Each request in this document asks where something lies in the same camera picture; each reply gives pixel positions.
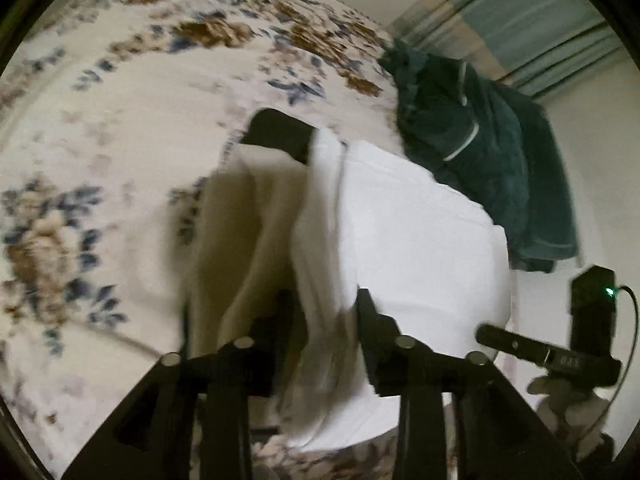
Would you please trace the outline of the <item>floral bed quilt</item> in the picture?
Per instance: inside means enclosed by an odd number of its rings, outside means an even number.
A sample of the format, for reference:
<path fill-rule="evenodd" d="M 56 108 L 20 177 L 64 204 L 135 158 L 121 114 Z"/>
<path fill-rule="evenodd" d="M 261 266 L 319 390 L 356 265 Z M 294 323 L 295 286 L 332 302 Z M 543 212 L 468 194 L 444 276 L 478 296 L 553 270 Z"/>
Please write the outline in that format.
<path fill-rule="evenodd" d="M 1 397 L 60 478 L 183 340 L 201 192 L 283 110 L 398 152 L 390 34 L 341 0 L 58 0 L 1 77 Z"/>

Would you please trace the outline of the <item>black folded garment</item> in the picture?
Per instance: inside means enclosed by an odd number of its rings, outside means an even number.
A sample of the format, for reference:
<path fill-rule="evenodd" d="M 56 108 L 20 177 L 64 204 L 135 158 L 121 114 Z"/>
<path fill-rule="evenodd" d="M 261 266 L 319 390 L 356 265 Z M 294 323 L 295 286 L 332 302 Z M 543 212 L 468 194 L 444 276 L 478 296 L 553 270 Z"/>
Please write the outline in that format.
<path fill-rule="evenodd" d="M 262 108 L 250 120 L 241 143 L 285 152 L 306 165 L 315 131 L 314 126 L 280 110 Z"/>

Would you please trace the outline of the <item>white t-shirt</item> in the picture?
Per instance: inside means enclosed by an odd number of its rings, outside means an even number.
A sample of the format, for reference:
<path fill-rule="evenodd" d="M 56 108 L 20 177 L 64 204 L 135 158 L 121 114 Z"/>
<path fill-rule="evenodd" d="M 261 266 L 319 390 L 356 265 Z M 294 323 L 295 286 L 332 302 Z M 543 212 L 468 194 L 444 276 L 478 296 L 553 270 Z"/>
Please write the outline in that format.
<path fill-rule="evenodd" d="M 407 159 L 329 130 L 312 137 L 291 257 L 307 342 L 282 402 L 288 444 L 348 448 L 390 431 L 399 402 L 367 378 L 356 296 L 437 352 L 465 356 L 482 323 L 505 326 L 511 272 L 503 228 Z"/>

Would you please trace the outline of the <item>beige folded garment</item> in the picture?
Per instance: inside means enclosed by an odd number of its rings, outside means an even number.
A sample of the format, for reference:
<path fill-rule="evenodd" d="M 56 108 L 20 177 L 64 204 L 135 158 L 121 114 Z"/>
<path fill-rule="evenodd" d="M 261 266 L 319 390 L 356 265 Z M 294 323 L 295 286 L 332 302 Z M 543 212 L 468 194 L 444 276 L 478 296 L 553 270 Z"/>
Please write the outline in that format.
<path fill-rule="evenodd" d="M 237 145 L 207 179 L 191 246 L 189 356 L 206 356 L 248 334 L 294 282 L 294 223 L 306 167 L 272 148 Z"/>

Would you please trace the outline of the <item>right grey-green curtain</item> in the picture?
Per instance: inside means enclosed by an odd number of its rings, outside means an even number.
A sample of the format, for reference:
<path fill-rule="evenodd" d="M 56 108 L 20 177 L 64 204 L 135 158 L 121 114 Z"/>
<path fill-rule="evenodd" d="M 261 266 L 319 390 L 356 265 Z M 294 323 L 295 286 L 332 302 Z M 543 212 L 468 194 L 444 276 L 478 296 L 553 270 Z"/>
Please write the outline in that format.
<path fill-rule="evenodd" d="M 390 34 L 413 49 L 468 62 L 534 99 L 626 54 L 589 0 L 418 0 L 390 24 Z"/>

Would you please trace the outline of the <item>dark green blanket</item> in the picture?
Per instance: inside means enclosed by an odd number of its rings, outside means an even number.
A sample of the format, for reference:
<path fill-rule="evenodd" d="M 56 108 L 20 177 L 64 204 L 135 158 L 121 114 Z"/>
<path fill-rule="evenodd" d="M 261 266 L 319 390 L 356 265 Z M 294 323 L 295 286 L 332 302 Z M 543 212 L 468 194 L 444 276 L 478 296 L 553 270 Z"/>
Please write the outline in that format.
<path fill-rule="evenodd" d="M 515 269 L 550 273 L 578 254 L 564 162 L 544 109 L 468 62 L 387 47 L 405 153 L 480 204 L 506 233 Z"/>

